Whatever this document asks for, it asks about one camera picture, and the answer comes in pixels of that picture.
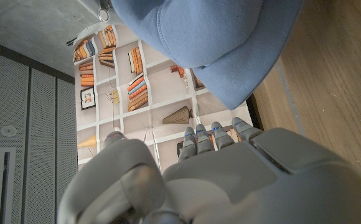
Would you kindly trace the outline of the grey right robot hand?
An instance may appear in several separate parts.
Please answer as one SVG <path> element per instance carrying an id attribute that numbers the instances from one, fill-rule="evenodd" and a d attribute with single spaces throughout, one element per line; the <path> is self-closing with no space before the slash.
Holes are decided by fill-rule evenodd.
<path id="1" fill-rule="evenodd" d="M 117 15 L 111 0 L 78 0 L 78 2 L 90 11 L 100 21 L 114 25 L 124 25 Z"/>

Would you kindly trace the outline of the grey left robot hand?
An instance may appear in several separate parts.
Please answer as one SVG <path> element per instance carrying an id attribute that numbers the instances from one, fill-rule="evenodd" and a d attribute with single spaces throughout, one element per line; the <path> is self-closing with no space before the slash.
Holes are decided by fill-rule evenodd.
<path id="1" fill-rule="evenodd" d="M 343 158 L 283 128 L 234 118 L 235 142 L 212 124 L 185 130 L 161 172 L 148 147 L 121 132 L 69 183 L 59 223 L 361 223 L 361 175 Z"/>

